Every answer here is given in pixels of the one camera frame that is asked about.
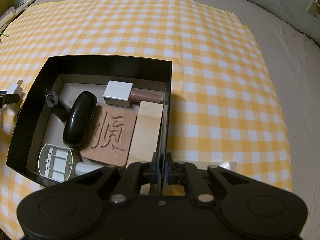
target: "pink cylinder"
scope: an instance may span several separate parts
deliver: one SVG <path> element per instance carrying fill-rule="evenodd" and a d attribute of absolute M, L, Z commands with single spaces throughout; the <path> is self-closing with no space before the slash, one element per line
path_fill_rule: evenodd
<path fill-rule="evenodd" d="M 141 101 L 147 101 L 160 104 L 161 95 L 132 90 L 130 93 L 130 100 L 136 103 L 140 103 Z"/>

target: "white power adapter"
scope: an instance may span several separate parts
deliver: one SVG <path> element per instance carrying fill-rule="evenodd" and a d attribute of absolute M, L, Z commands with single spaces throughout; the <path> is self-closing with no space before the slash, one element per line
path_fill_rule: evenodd
<path fill-rule="evenodd" d="M 7 90 L 6 94 L 19 94 L 20 98 L 22 96 L 23 93 L 23 89 L 21 88 L 23 81 L 19 80 L 17 83 L 12 83 L 9 87 L 9 89 Z M 14 108 L 15 104 L 7 104 L 7 106 L 9 106 L 10 108 Z"/>

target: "light wood plank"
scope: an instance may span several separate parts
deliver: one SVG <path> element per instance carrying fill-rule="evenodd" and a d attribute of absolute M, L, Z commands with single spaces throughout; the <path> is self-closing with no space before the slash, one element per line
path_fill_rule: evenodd
<path fill-rule="evenodd" d="M 151 161 L 157 148 L 162 111 L 162 104 L 141 101 L 127 166 L 133 162 Z"/>

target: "yellow gingham tablecloth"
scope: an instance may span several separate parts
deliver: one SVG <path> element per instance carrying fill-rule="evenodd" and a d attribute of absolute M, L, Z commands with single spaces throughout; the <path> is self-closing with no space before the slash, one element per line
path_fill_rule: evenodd
<path fill-rule="evenodd" d="M 27 9 L 5 34 L 1 90 L 22 79 L 28 92 L 50 56 L 172 61 L 168 150 L 174 159 L 237 162 L 237 172 L 291 190 L 275 88 L 253 35 L 235 14 L 192 0 L 66 0 Z M 13 117 L 9 109 L 1 116 L 0 227 L 18 239 L 16 207 L 40 186 L 5 166 Z"/>

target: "engraved wooden plaque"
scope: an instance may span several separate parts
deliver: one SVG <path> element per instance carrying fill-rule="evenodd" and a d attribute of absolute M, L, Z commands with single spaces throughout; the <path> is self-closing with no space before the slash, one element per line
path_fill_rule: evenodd
<path fill-rule="evenodd" d="M 131 110 L 96 106 L 80 154 L 98 162 L 124 166 L 136 118 Z"/>

